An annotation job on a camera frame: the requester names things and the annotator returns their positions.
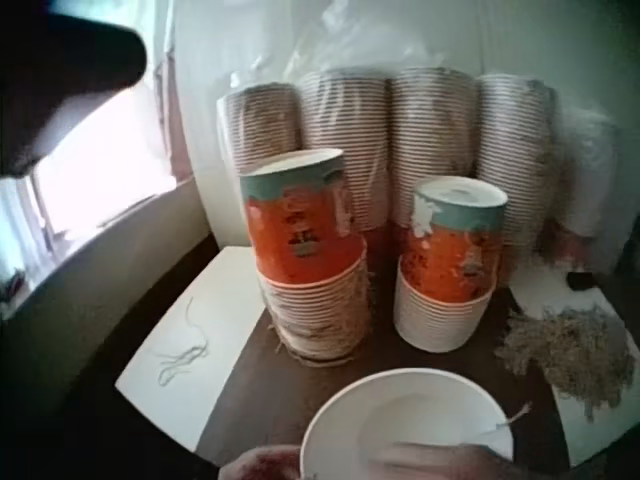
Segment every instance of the plastic wrap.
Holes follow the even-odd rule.
[[[409,67],[391,80],[393,223],[409,227],[413,188],[433,175],[471,173],[476,84],[442,67]]]
[[[299,87],[304,148],[344,151],[356,227],[371,253],[386,249],[390,208],[389,79],[403,65],[434,65],[419,32],[379,5],[335,0],[298,43],[285,78]]]
[[[284,78],[297,81],[310,72],[344,67],[395,71],[403,66],[440,66],[422,32],[393,22],[383,3],[333,0],[296,45]]]
[[[616,127],[598,108],[563,106],[556,120],[556,154],[562,161],[540,250],[554,267],[582,271],[589,268],[615,174]]]
[[[217,102],[223,158],[233,173],[265,165],[274,155],[300,148],[298,98],[293,85],[260,83],[258,66],[231,75],[232,92]]]
[[[568,107],[558,132],[565,163],[553,218],[580,237],[594,237],[617,164],[616,127],[597,109]]]
[[[492,74],[479,79],[476,175],[509,196],[504,242],[531,251],[555,193],[553,91],[541,81]]]

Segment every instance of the curtain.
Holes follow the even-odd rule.
[[[0,180],[0,282],[24,272],[33,285],[54,259],[33,205],[29,179]]]
[[[154,68],[154,87],[158,117],[164,146],[171,162],[171,171],[178,182],[193,175],[187,142],[182,125],[182,112],[176,86],[175,28],[173,1],[167,5],[166,22],[158,29],[164,36],[162,55]]]
[[[173,0],[58,0],[52,5],[52,10],[56,13],[130,28],[138,33],[145,44],[147,66],[143,80],[119,96],[133,96],[133,103],[137,108],[134,116],[140,117],[139,124],[144,125],[137,134],[142,143],[146,144],[146,157],[153,157],[154,161],[160,163],[151,167],[144,167],[140,162],[136,165],[128,164],[126,168],[122,168],[128,170],[123,171],[123,175],[131,176],[130,169],[134,167],[138,170],[150,168],[144,173],[145,178],[151,173],[161,177],[159,170],[164,170],[167,178],[171,178],[170,172],[178,181],[192,175],[176,89],[173,8]],[[108,105],[103,107],[102,110],[109,109]],[[81,122],[75,130],[82,128],[86,130],[88,126],[83,127]],[[67,168],[63,172],[63,164],[72,159],[62,159],[62,163],[56,163],[56,150],[50,155],[52,158],[45,159],[38,168],[50,170],[53,176],[64,177],[59,179],[58,186],[60,182],[77,186],[75,182],[82,182],[83,169]],[[62,156],[62,150],[64,148],[57,152],[59,157]],[[31,178],[0,181],[0,284],[6,283],[16,272],[21,271],[26,274],[27,283],[35,285],[52,271],[59,260],[54,257],[55,242],[45,237],[45,232],[53,232],[53,229],[46,211],[47,198],[42,195],[46,192],[41,191],[41,186],[39,183],[34,190]],[[39,198],[41,205],[38,205],[35,197]],[[58,208],[58,212],[64,213],[65,209],[68,210],[63,205],[61,209]]]

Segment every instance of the twine pile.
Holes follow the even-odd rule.
[[[592,421],[594,409],[620,404],[633,379],[634,361],[619,322],[599,307],[547,311],[542,320],[513,313],[511,331],[495,353],[516,375],[537,363],[551,385],[585,403]]]

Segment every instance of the stack of paper bowls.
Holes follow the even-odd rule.
[[[218,100],[218,121],[225,159],[237,174],[299,148],[297,93],[292,85],[270,83],[226,95]]]
[[[384,228],[389,207],[388,90],[373,70],[311,73],[299,83],[305,148],[344,151],[356,228]]]
[[[369,323],[366,242],[337,149],[268,159],[240,176],[265,303],[282,342],[311,362],[342,362]]]
[[[477,177],[509,196],[504,243],[527,255],[553,197],[552,94],[542,82],[515,75],[479,79]]]
[[[370,324],[366,251],[339,275],[315,284],[260,283],[273,323],[289,351],[318,362],[346,361]]]
[[[413,288],[398,268],[393,313],[396,330],[407,343],[421,350],[456,350],[475,332],[492,294],[493,289],[470,302],[439,302]]]
[[[466,177],[416,185],[400,257],[394,321],[410,344],[440,353],[473,334],[496,286],[507,196]]]
[[[468,175],[476,87],[470,76],[415,67],[391,82],[392,221],[410,222],[413,187],[432,175]]]

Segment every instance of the table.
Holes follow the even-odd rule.
[[[390,279],[386,288],[381,289],[383,293],[374,295],[378,300],[374,328],[356,358],[341,367],[313,369],[299,364],[284,348],[279,349],[277,336],[269,329],[270,317],[264,311],[254,268],[249,248],[223,250],[177,300],[173,297],[171,301],[175,303],[116,383],[120,393],[166,435],[217,465],[257,445],[300,443],[309,421],[331,396],[355,380],[392,368],[432,367],[464,375],[493,395],[507,415],[532,401],[533,411],[512,427],[515,461],[539,472],[567,470],[577,464],[576,452],[583,459],[589,458],[633,426],[630,419],[635,412],[629,411],[640,404],[631,401],[625,409],[604,412],[599,427],[585,426],[583,415],[580,418],[574,415],[579,408],[570,402],[558,402],[557,392],[554,397],[553,389],[539,370],[530,369],[527,376],[516,378],[502,368],[493,350],[505,333],[509,308],[518,308],[509,290],[495,293],[477,332],[465,346],[448,354],[432,355],[411,347],[396,334],[392,325]],[[530,273],[524,273],[525,278],[530,277]],[[557,294],[558,285],[548,280],[541,283],[549,283]],[[638,290],[626,282],[623,284],[627,287],[625,291],[607,281],[604,291],[607,297],[611,295],[609,300],[627,321],[628,329],[637,333],[638,324],[629,322],[640,318]],[[522,291],[513,291],[523,298]],[[602,297],[599,290],[593,293]],[[150,359],[154,352],[182,351],[189,346],[194,332],[185,324],[184,309],[191,298],[194,307],[197,304],[202,307],[193,309],[192,321],[199,323],[212,339],[212,345],[220,348],[206,359],[194,362],[189,374],[159,388],[158,358],[155,362]],[[572,296],[567,301],[575,300]],[[154,312],[157,319],[161,311]],[[640,381],[631,398],[637,394]],[[588,449],[579,445],[584,437],[593,440],[588,442]]]
[[[513,425],[515,461],[539,472],[568,469],[567,448],[550,386],[530,369],[516,378],[493,355],[514,307],[508,290],[494,295],[480,327],[461,349],[428,354],[405,343],[392,324],[392,303],[379,302],[375,324],[356,358],[333,368],[309,368],[278,350],[264,312],[218,398],[196,453],[223,465],[242,452],[269,443],[301,442],[317,410],[346,385],[364,376],[402,367],[431,367],[459,373],[483,386],[505,410],[533,410]]]

